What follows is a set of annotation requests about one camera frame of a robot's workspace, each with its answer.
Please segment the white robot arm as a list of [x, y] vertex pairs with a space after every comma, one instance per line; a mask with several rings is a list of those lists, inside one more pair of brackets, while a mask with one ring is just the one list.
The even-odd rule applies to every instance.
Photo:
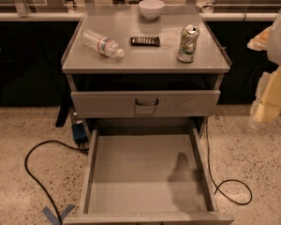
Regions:
[[271, 124], [281, 113], [281, 12], [270, 27], [247, 43], [247, 47], [266, 51], [268, 59], [278, 65], [273, 73], [261, 75], [250, 110], [250, 127], [260, 129]]

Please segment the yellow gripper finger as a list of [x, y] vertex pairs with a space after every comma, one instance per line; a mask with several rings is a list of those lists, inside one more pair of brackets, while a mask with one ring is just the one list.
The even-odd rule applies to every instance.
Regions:
[[249, 125], [265, 128], [281, 113], [281, 67], [273, 73], [264, 72], [258, 83], [256, 99], [250, 110]]
[[268, 48], [269, 35], [272, 27], [269, 26], [261, 33], [251, 38], [247, 43], [247, 47], [254, 51], [266, 51]]

